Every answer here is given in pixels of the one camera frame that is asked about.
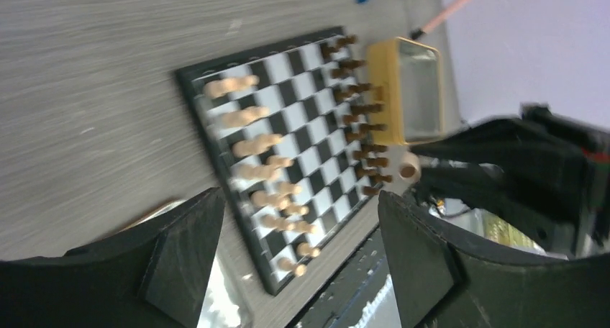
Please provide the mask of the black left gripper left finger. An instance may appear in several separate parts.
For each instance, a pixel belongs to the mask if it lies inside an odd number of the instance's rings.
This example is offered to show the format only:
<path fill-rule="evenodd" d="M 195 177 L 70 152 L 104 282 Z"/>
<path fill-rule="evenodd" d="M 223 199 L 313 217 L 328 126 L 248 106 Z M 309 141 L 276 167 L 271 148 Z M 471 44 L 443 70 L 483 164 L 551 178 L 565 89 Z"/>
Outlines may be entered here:
<path fill-rule="evenodd" d="M 1 262 L 3 327 L 195 327 L 225 197 L 207 189 L 61 257 Z"/>

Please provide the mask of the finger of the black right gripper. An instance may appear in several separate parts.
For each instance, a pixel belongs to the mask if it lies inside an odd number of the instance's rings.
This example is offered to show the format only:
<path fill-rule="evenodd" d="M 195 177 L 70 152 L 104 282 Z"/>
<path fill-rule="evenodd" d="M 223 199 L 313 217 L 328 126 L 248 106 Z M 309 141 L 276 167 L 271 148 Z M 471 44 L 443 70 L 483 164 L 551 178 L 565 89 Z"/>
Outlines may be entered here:
<path fill-rule="evenodd" d="M 421 201 L 459 199 L 470 208 L 489 211 L 545 250 L 576 248 L 578 220 L 568 206 L 503 174 L 480 166 L 423 168 L 415 190 Z"/>
<path fill-rule="evenodd" d="M 416 155 L 465 163 L 495 163 L 530 158 L 583 158 L 580 147 L 551 135 L 541 124 L 518 119 L 489 119 L 444 139 L 415 145 Z"/>

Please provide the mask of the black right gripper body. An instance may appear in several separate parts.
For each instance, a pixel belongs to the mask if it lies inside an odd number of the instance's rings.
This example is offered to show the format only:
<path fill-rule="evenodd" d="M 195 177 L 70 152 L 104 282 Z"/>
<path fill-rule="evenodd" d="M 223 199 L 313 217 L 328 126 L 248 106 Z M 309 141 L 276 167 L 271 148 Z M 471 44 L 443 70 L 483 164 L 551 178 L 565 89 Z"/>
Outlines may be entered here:
<path fill-rule="evenodd" d="M 576 257 L 609 251 L 609 130 L 555 114 L 546 104 L 522 104 L 521 117 L 581 152 L 579 173 L 565 176 L 567 198 L 578 200 Z"/>

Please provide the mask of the light chess piece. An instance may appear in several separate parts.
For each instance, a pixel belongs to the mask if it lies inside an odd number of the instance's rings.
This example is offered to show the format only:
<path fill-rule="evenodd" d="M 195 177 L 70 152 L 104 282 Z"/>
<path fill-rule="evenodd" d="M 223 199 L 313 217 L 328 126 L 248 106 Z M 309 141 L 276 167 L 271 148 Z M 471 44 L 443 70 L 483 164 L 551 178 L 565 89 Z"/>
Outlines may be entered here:
<path fill-rule="evenodd" d="M 399 175 L 402 179 L 416 183 L 421 178 L 421 165 L 417 155 L 412 152 L 405 152 L 400 165 Z"/>

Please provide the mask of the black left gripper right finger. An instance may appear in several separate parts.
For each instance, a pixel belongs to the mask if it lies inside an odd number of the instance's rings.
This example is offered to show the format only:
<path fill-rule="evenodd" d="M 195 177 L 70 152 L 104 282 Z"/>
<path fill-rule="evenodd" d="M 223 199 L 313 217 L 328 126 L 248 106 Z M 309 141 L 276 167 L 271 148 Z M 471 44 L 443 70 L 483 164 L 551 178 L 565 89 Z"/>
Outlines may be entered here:
<path fill-rule="evenodd" d="M 403 327 L 607 327 L 609 256 L 562 260 L 487 240 L 383 191 L 378 218 Z"/>

